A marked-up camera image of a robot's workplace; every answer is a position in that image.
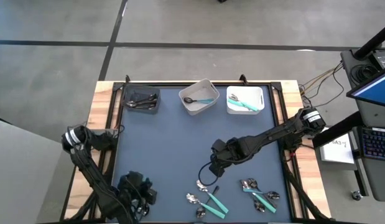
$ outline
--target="keyboard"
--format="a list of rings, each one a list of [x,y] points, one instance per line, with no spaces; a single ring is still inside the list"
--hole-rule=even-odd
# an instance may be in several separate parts
[[[385,129],[361,128],[360,136],[364,157],[385,160]]]

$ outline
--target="plastic container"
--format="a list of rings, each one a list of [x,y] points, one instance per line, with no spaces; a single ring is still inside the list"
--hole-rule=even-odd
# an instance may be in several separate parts
[[[209,79],[201,80],[193,85],[186,87],[185,89],[179,92],[179,97],[181,103],[184,105],[185,109],[187,109],[189,115],[196,115],[205,109],[213,106],[218,97],[220,97],[220,93],[216,89],[216,87],[211,83]],[[184,97],[190,97],[193,100],[199,99],[209,99],[213,98],[213,102],[209,104],[204,103],[186,103],[184,102]]]
[[[160,89],[146,86],[146,85],[137,85],[137,84],[127,84],[126,85],[126,95],[124,96],[124,103],[123,106],[128,111],[135,111],[139,113],[147,113],[147,114],[156,114],[157,110],[159,109],[160,105]],[[151,94],[157,95],[157,102],[153,109],[140,109],[140,108],[130,108],[128,107],[125,102],[128,101],[138,101],[143,100],[149,97]]]
[[[251,111],[243,106],[237,106],[228,102],[228,97],[234,94],[238,100],[257,108],[257,111]],[[229,114],[250,114],[255,115],[264,109],[264,96],[262,88],[258,86],[229,86],[227,88],[227,112]]]

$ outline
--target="caster wheel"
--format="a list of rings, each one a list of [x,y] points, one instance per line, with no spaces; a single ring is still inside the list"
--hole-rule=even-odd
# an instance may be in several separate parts
[[[361,192],[359,192],[359,190],[357,191],[354,191],[353,193],[351,193],[351,197],[356,200],[356,201],[359,201],[362,199],[362,195],[361,195]]]

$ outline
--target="computer monitor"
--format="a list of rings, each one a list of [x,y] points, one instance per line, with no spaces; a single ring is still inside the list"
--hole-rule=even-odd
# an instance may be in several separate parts
[[[385,106],[385,69],[350,90],[347,97]]]

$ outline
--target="concrete floor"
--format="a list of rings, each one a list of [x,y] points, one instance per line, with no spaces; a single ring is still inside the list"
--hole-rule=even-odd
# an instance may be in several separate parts
[[[121,0],[0,0],[0,39],[109,42]],[[359,47],[385,26],[385,0],[129,0],[118,42]],[[0,117],[58,141],[87,119],[107,47],[0,45]],[[115,48],[106,80],[298,80],[305,83],[340,61],[339,52]],[[349,90],[346,75],[336,74]],[[340,91],[327,80],[313,105]],[[357,110],[342,94],[319,108],[333,125]],[[350,200],[323,171],[337,220],[385,223],[385,203]],[[58,189],[58,197],[64,189]],[[371,213],[359,211],[371,207]]]

